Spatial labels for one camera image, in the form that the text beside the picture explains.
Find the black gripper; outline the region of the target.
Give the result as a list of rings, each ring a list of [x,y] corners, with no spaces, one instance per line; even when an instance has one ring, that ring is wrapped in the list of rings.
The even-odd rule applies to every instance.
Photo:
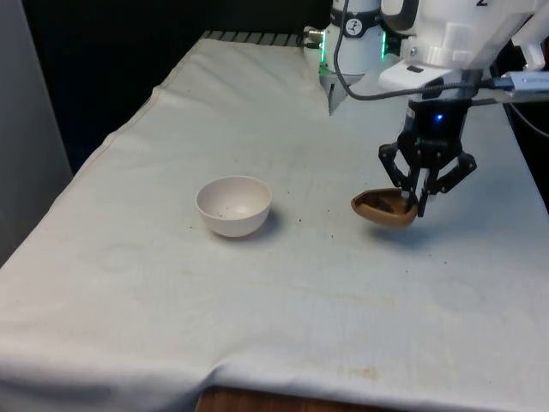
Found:
[[[410,100],[407,103],[404,134],[412,143],[419,145],[445,146],[448,142],[460,141],[470,107],[471,100]],[[397,142],[384,144],[379,147],[378,158],[393,186],[407,193],[409,202],[414,202],[415,169],[409,167],[405,175],[395,163],[398,152]],[[475,158],[464,151],[436,152],[428,160],[428,174],[418,200],[418,217],[424,216],[429,197],[450,192],[477,168]],[[439,176],[452,161],[456,164]]]

